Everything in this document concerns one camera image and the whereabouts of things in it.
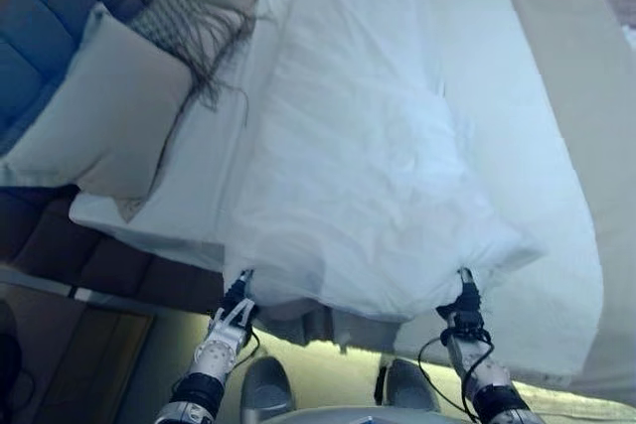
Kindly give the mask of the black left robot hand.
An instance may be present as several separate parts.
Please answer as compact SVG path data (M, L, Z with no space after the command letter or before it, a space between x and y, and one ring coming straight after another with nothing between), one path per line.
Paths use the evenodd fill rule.
M250 323L253 320L254 314L258 308L251 298L248 297L248 285L253 276L253 270L244 270L238 277L238 279L232 284L229 290L225 293L222 303L222 318L226 319L231 312L239 308L239 304L248 300L246 310L238 312L238 321L240 323Z

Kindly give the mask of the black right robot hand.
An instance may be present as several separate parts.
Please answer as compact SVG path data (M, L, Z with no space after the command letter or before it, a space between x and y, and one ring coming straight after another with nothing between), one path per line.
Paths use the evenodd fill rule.
M459 270L459 276L462 282L462 291L455 304L456 310L462 313L473 314L482 320L481 295L474 281L472 272L468 268L462 267Z

